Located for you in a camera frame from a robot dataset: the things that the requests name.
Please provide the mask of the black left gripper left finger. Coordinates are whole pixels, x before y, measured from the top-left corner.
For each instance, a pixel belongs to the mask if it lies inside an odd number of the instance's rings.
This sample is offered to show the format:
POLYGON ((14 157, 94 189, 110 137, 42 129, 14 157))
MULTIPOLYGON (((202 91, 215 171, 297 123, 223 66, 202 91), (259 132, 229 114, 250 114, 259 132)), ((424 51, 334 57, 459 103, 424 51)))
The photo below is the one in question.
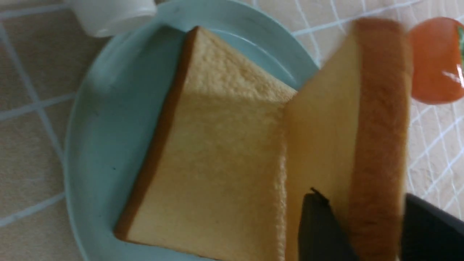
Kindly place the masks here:
POLYGON ((328 198, 314 188, 303 197, 297 247, 300 261, 359 259, 335 218, 328 198))

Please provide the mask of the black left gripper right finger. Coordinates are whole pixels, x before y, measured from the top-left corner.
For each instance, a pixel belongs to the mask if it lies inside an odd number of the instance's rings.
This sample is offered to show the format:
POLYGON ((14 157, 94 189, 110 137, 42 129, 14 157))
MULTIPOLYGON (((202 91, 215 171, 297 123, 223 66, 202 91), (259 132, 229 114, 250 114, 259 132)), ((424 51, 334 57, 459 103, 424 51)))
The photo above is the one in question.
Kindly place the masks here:
POLYGON ((464 222, 413 195, 406 195, 402 261, 462 261, 464 222))

